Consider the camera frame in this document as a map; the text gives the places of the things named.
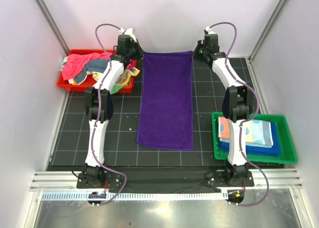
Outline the purple towel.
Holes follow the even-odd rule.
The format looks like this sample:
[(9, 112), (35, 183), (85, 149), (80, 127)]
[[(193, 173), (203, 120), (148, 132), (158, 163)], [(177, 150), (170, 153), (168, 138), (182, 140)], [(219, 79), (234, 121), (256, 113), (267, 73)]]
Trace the purple towel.
[(137, 143), (188, 151), (193, 148), (192, 52), (146, 53)]

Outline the pastel patterned towel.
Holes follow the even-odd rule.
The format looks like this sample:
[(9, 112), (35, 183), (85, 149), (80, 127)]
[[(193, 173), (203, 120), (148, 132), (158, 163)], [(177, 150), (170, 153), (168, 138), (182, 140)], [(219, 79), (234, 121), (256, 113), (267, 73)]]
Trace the pastel patterned towel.
[[(222, 143), (229, 144), (230, 129), (226, 118), (218, 117), (218, 138)], [(246, 123), (246, 145), (271, 148), (274, 144), (271, 123), (263, 120), (251, 120)]]

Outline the blue towel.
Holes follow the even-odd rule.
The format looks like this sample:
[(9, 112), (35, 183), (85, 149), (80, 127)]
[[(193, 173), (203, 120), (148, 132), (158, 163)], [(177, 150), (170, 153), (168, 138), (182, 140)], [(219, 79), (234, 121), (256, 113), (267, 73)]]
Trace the blue towel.
[[(272, 129), (272, 137), (274, 142), (273, 146), (271, 148), (263, 148), (263, 147), (253, 147), (253, 146), (246, 145), (246, 153), (248, 155), (271, 156), (271, 157), (279, 156), (279, 154), (281, 153), (281, 148), (279, 145), (279, 139), (278, 139), (277, 128), (275, 123), (271, 123), (271, 129)], [(219, 149), (221, 151), (223, 152), (229, 151), (229, 144), (220, 142), (219, 138), (218, 138), (218, 144), (219, 144)]]

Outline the pink towel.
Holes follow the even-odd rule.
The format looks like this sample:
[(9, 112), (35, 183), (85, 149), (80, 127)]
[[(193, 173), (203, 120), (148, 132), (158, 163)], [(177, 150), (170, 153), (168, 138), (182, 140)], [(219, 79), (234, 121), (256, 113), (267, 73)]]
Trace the pink towel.
[(109, 63), (109, 53), (91, 52), (88, 54), (70, 54), (61, 63), (61, 75), (64, 81), (81, 84), (88, 75), (103, 74)]

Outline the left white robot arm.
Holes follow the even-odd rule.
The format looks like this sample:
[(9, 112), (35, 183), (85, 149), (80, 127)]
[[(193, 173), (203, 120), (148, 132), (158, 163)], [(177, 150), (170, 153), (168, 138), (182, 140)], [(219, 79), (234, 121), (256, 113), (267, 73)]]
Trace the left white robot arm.
[(89, 119), (89, 148), (79, 174), (78, 184), (101, 188), (107, 183), (118, 188), (126, 175), (104, 165), (104, 141), (114, 112), (111, 91), (132, 60), (143, 58), (145, 52), (133, 34), (118, 36), (117, 51), (109, 57), (102, 77), (85, 90), (85, 113)]

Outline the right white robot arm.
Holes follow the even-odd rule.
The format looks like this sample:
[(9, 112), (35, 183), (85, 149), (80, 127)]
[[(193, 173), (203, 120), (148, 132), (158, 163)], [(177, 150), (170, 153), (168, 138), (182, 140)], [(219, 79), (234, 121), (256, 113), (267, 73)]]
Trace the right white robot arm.
[(216, 33), (206, 31), (204, 39), (197, 42), (192, 57), (207, 64), (226, 89), (222, 113), (227, 119), (230, 135), (224, 180), (230, 186), (239, 186), (249, 176), (246, 131), (252, 119), (253, 102), (258, 100), (258, 96), (231, 67), (227, 54), (219, 50), (218, 42)]

